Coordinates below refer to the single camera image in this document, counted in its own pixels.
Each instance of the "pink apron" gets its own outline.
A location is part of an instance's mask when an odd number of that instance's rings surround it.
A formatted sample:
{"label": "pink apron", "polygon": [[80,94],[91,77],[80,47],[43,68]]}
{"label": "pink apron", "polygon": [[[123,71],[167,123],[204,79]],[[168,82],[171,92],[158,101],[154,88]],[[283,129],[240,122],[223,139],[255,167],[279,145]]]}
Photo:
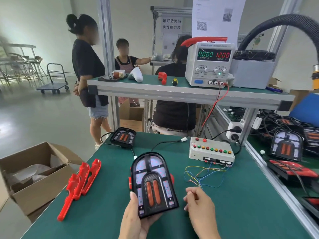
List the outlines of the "pink apron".
{"label": "pink apron", "polygon": [[[129,74],[133,70],[133,64],[132,64],[130,56],[127,56],[127,58],[130,60],[130,63],[127,64],[127,65],[122,65],[120,63],[120,61],[117,59],[117,57],[115,58],[115,60],[119,64],[120,69],[125,70],[125,73]],[[127,100],[127,97],[118,97],[118,101],[119,101],[120,104],[124,103],[126,100]],[[130,103],[139,104],[138,103],[138,98],[129,98],[129,100],[130,100]]]}

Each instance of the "platform cart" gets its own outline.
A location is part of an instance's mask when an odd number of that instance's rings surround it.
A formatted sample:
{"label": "platform cart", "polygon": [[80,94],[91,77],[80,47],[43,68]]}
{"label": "platform cart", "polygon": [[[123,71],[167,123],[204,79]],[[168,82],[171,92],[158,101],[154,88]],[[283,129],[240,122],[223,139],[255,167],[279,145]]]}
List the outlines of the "platform cart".
{"label": "platform cart", "polygon": [[[59,65],[62,69],[62,71],[56,71],[56,70],[50,70],[49,67],[51,65]],[[53,94],[58,93],[60,94],[60,89],[65,88],[66,90],[69,89],[69,83],[66,81],[65,77],[65,72],[63,69],[63,66],[61,64],[54,64],[54,63],[49,63],[47,64],[47,73],[50,78],[51,83],[42,85],[37,88],[37,90],[41,91],[42,94],[44,94],[45,90],[51,90]],[[64,82],[53,82],[53,79],[64,79]]]}

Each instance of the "blue power switch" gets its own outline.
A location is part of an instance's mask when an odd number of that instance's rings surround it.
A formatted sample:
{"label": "blue power switch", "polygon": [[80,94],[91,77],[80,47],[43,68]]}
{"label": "blue power switch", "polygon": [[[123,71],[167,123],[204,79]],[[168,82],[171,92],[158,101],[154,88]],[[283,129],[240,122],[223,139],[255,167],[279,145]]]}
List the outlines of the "blue power switch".
{"label": "blue power switch", "polygon": [[195,80],[194,83],[195,83],[195,84],[203,84],[204,81],[203,81],[203,80]]}

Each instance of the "right hand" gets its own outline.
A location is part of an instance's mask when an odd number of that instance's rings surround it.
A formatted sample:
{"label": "right hand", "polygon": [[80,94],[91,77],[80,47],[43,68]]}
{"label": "right hand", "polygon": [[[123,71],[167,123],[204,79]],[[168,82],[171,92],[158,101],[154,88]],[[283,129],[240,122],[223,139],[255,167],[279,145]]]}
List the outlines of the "right hand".
{"label": "right hand", "polygon": [[80,95],[79,90],[78,90],[78,86],[79,86],[78,83],[75,84],[75,86],[74,86],[74,91],[73,91],[73,93],[74,93],[76,96],[79,96],[79,95]]}
{"label": "right hand", "polygon": [[200,239],[221,239],[217,230],[215,205],[200,187],[186,188],[187,202],[184,210],[188,211],[190,222]]}

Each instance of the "hand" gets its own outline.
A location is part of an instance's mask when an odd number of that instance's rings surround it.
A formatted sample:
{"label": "hand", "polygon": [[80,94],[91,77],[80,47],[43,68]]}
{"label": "hand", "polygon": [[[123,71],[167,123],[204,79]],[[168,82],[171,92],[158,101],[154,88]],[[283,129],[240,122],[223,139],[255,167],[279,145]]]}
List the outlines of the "hand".
{"label": "hand", "polygon": [[138,197],[131,191],[130,198],[123,215],[119,239],[146,239],[150,226],[161,217],[161,214],[140,220],[138,217]]}
{"label": "hand", "polygon": [[75,86],[74,86],[74,91],[73,91],[73,93],[74,93],[76,96],[79,96],[79,95],[80,95],[79,90],[78,90],[78,86],[79,86],[78,83],[75,84]]}
{"label": "hand", "polygon": [[190,222],[194,231],[200,239],[220,239],[215,205],[211,198],[199,187],[186,188],[187,195],[184,201],[187,202],[184,210],[188,211]]}

